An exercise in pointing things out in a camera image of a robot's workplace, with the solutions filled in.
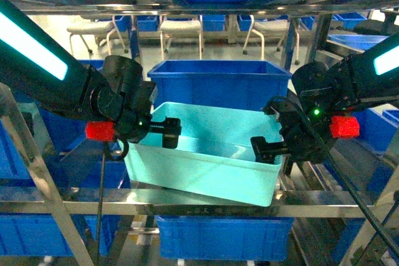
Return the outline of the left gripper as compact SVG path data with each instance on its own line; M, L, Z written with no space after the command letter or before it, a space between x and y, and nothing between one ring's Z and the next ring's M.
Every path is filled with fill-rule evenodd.
M176 149L181 135L181 120L164 117L162 121L153 121L151 113L137 113L132 123L121 119L115 125L116 139L123 142L139 143L150 133L161 135L163 148Z

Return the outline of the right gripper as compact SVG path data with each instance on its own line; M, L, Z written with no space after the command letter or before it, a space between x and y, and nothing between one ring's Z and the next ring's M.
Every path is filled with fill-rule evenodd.
M287 155L297 163L321 163L328 158L336 142L330 132L330 115L317 107L306 113L286 97L272 97L262 110L265 115L277 117L283 140L268 142L263 136L252 137L257 162L271 164L280 155Z

